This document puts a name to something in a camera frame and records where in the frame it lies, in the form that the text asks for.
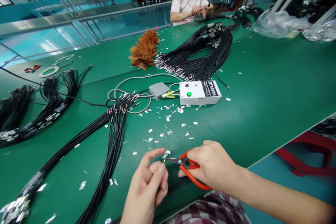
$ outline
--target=person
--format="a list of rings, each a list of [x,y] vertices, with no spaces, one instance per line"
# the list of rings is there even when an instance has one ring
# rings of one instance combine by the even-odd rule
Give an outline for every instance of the person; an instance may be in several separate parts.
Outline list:
[[[155,149],[142,158],[129,187],[121,224],[152,223],[155,205],[160,205],[168,193],[168,171],[164,163],[150,162],[164,151]],[[205,197],[165,223],[250,223],[238,201],[284,223],[329,223],[335,214],[335,209],[321,200],[236,165],[218,142],[205,140],[202,146],[189,150],[187,157],[200,165],[190,173],[213,188],[217,200],[202,202]],[[184,175],[180,170],[178,176]]]
[[[196,16],[205,15],[214,6],[208,0],[172,0],[170,9],[170,21],[173,26],[192,22]]]

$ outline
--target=green workbench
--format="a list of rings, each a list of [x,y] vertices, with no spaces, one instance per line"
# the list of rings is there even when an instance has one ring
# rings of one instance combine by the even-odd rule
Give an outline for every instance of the green workbench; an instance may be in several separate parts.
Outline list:
[[[161,41],[158,49],[163,52],[175,49],[201,26],[190,23],[160,30],[160,39],[164,41]],[[164,73],[154,66],[145,72],[130,68],[127,58],[129,48],[134,44],[132,40],[138,37],[68,53],[75,54],[75,62],[71,66],[80,72],[94,64],[77,97],[102,104],[107,100],[108,91],[122,80]],[[124,142],[127,142],[122,145],[120,163],[113,174],[119,185],[108,188],[95,223],[104,223],[107,218],[113,220],[122,214],[132,175],[149,148],[165,147],[171,151],[171,157],[175,157],[210,139],[220,142],[238,165],[250,167],[336,111],[335,43],[309,42],[300,36],[277,40],[242,28],[234,32],[233,37],[229,57],[221,67],[223,72],[218,72],[231,89],[218,82],[223,97],[216,105],[202,106],[197,111],[197,106],[186,107],[183,114],[172,115],[170,122],[165,119],[171,114],[170,110],[161,111],[157,107],[179,104],[178,98],[152,101],[149,107],[152,111],[142,113],[142,117],[127,114],[124,137]],[[36,77],[39,72],[26,74],[22,70],[36,63],[49,66],[62,56],[19,64],[9,70],[41,81]],[[26,83],[4,71],[0,71],[0,76],[1,80],[6,80],[0,83],[2,98],[8,96],[8,90]],[[141,91],[157,82],[175,81],[169,76],[159,76],[131,80],[119,88],[129,92]],[[41,102],[38,94],[36,101]],[[145,107],[147,103],[148,99],[141,99],[137,109]],[[24,121],[35,118],[42,107],[30,105]],[[58,121],[38,136],[0,149],[0,207],[14,200],[57,150],[104,111],[103,107],[75,100]],[[186,127],[181,127],[182,123],[186,123]],[[106,158],[108,132],[108,128],[102,127],[59,162],[45,180],[47,186],[38,192],[27,224],[44,223],[54,213],[57,217],[53,224],[75,223],[91,200],[100,179]],[[160,138],[159,134],[163,132],[165,135]],[[143,141],[149,137],[160,143]],[[137,151],[138,155],[132,155],[133,151]],[[179,168],[167,164],[167,169],[169,184],[172,184],[179,179]],[[83,181],[86,181],[85,188],[79,190]],[[155,212],[159,216],[157,222],[177,212],[179,205],[204,194],[205,191],[192,183],[169,194]]]

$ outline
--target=white shirt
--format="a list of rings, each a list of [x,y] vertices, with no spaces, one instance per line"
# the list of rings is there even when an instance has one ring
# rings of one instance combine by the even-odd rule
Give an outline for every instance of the white shirt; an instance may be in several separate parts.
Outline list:
[[[208,5],[209,2],[208,0],[173,0],[171,3],[171,9],[170,9],[170,13],[172,12],[178,12],[178,13],[184,13],[184,12],[189,12],[193,9],[193,7],[199,6],[201,9]],[[186,19],[184,19],[181,22],[174,22],[173,26],[177,26],[177,25],[182,25],[185,23],[189,23],[192,22],[194,20],[194,16],[188,17]]]

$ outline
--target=plastic bag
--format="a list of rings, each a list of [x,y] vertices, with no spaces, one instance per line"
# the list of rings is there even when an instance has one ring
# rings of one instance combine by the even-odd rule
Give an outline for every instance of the plastic bag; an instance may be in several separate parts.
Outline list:
[[[290,16],[286,11],[266,10],[253,25],[253,31],[266,37],[282,39],[295,37],[300,30],[310,26],[307,18]]]
[[[336,19],[313,24],[302,32],[309,41],[330,42],[336,40]]]

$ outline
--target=yellow clip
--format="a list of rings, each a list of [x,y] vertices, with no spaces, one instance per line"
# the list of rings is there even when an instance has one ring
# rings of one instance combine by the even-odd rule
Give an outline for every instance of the yellow clip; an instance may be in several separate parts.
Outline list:
[[[162,95],[162,98],[175,98],[175,96],[171,96],[171,94],[173,94],[174,91],[170,91],[168,93],[165,93]]]

